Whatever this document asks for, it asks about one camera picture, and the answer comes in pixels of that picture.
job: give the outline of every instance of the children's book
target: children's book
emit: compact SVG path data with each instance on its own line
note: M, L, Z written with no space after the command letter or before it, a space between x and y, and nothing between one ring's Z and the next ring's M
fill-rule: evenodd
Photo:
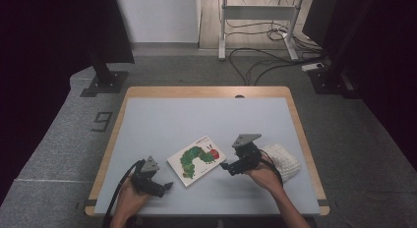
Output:
M169 164L186 187L224 160L226 160L224 153L207 136L168 158Z

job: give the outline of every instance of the white glove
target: white glove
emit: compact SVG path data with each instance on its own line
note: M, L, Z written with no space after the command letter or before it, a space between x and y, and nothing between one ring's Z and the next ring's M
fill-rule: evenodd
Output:
M282 176L282 182L293 177L301 168L300 162L290 154L282 145L270 144L261 148L265 151Z

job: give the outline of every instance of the white wall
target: white wall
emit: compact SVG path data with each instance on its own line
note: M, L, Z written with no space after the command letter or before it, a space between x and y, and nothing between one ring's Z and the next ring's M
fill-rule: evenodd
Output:
M198 42L200 0L117 2L131 43Z

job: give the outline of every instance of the wooden table edge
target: wooden table edge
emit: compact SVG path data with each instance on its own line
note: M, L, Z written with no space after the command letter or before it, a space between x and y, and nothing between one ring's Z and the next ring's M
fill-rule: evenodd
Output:
M108 164L114 145L116 144L117 136L125 115L126 104L131 97L235 97L236 95L243 95L245 97L285 97L291 118L298 135L298 139L303 150L306 164L309 168L310 176L312 178L313 187L316 192L318 201L323 201L320 205L320 215L329 214L329 206L327 205L327 198L320 180L319 173L316 168L310 147L304 134L291 91L286 86L133 86L130 87L124 97L122 106L114 124L106 151L101 160L100 167L95 177L94 184L89 194L89 200L86 205L86 214L94 216L95 201L98 199L98 194L104 182L104 177L107 172Z

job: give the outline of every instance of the floor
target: floor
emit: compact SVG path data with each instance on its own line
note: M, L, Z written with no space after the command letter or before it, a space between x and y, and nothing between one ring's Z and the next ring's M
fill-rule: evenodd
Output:
M129 72L120 93L80 97L92 68L71 78L64 105L0 207L2 227L100 227L84 206L116 118L104 132L91 129L99 112L117 116L129 86L243 85L230 60L219 62L212 50L159 46L134 54L136 64L108 65ZM233 58L241 72L265 59ZM291 90L330 206L329 215L313 217L318 227L417 227L417 173L361 99L315 94L299 65L273 69L258 85Z
M302 28L307 18L313 0L303 0L300 14L295 26L295 33L305 41L307 38L302 33ZM201 20L201 34L200 34L200 48L215 49L218 47L218 36L220 33L220 18L219 8L222 0L202 0L202 20ZM228 5L259 5L259 6L292 6L297 0L228 0ZM263 23L262 25L255 25L243 28L234 28L243 25L250 25L256 23ZM271 21L228 21L225 27L226 33L231 32L247 32L256 33L270 30ZM274 21L274 28L277 29L280 25L286 26L287 21ZM273 38L280 38L279 35L273 35ZM261 34L243 34L233 33L226 36L227 48L250 47L260 49L285 49L282 41L272 41L265 33Z

